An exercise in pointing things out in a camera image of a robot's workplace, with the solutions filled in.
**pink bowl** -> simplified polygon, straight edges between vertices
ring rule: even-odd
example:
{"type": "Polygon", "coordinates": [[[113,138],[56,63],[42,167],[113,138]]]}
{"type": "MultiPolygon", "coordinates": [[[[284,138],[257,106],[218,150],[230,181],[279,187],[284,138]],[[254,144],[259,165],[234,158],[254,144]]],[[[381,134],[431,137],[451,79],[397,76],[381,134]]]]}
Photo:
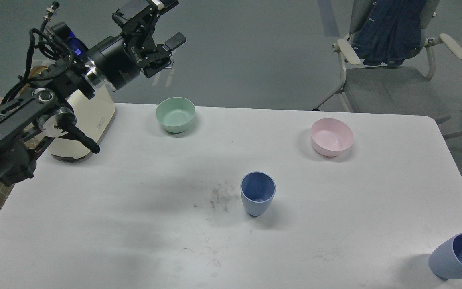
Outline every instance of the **pink bowl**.
{"type": "Polygon", "coordinates": [[[324,156],[337,156],[352,146],[352,130],[342,121],[323,118],[311,126],[311,145],[324,156]]]}

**blue cup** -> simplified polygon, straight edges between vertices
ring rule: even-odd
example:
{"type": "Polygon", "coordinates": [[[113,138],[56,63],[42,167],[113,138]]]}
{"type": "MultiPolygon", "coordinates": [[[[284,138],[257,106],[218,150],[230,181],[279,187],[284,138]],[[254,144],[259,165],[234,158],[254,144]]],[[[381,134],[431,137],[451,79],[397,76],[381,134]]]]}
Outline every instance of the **blue cup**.
{"type": "Polygon", "coordinates": [[[429,256],[432,272],[444,279],[462,279],[462,234],[444,242],[429,256]]]}
{"type": "Polygon", "coordinates": [[[244,176],[240,185],[242,203],[251,216],[263,214],[276,192],[274,180],[263,172],[252,172],[244,176]]]}

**chair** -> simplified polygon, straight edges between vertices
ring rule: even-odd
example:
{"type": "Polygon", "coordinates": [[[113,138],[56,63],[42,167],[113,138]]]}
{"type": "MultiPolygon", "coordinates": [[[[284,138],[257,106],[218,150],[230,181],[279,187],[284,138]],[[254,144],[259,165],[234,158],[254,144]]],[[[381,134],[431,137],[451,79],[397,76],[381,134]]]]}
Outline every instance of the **chair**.
{"type": "Polygon", "coordinates": [[[354,40],[361,32],[365,22],[373,21],[369,16],[373,5],[377,2],[354,0],[350,32],[332,46],[333,51],[338,55],[341,68],[340,83],[319,102],[314,110],[320,110],[319,107],[322,104],[333,95],[338,95],[347,112],[426,115],[433,118],[438,124],[443,123],[451,115],[440,100],[438,93],[429,83],[436,68],[433,46],[443,43],[459,59],[462,59],[462,48],[446,34],[440,34],[436,38],[426,38],[425,36],[425,28],[435,15],[434,11],[439,0],[427,0],[423,6],[420,13],[420,45],[417,44],[419,47],[411,49],[405,57],[405,59],[414,57],[425,48],[429,62],[427,75],[422,75],[416,68],[409,66],[345,68],[345,61],[352,65],[361,64],[360,57],[355,51],[357,47],[352,48],[351,44],[354,44],[354,40]],[[343,94],[345,94],[348,103],[343,98],[343,94]]]}

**green bowl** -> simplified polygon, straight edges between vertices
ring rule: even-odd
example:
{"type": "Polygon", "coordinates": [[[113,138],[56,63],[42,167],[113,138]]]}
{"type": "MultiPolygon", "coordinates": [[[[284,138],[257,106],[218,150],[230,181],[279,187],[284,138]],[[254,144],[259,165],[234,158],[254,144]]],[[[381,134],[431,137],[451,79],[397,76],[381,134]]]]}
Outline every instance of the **green bowl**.
{"type": "Polygon", "coordinates": [[[184,97],[165,99],[156,108],[156,119],[167,132],[182,133],[194,122],[196,107],[184,97]]]}

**gray floor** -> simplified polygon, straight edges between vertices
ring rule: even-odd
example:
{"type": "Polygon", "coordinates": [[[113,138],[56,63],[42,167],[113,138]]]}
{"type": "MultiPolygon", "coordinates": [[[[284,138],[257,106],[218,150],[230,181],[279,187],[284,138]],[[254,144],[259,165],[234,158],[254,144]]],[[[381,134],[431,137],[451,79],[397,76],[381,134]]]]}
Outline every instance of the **gray floor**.
{"type": "MultiPolygon", "coordinates": [[[[24,70],[28,29],[40,25],[50,0],[0,0],[0,95],[24,70]]],[[[60,1],[55,22],[65,21],[91,47],[119,33],[110,18],[126,0],[60,1]]],[[[348,32],[350,0],[180,0],[162,16],[155,40],[181,31],[186,44],[173,55],[170,70],[139,77],[112,94],[116,102],[158,104],[173,96],[196,106],[310,110],[338,81],[331,45],[348,32]]],[[[462,44],[462,1],[442,1],[427,29],[462,44]]],[[[432,84],[454,113],[444,133],[462,129],[462,61],[446,47],[435,49],[438,68],[432,84]]],[[[41,55],[34,64],[45,60],[41,55]]],[[[425,55],[406,65],[427,72],[425,55]]],[[[337,99],[322,110],[342,111],[337,99]]],[[[447,141],[462,174],[462,137],[447,141]]]]}

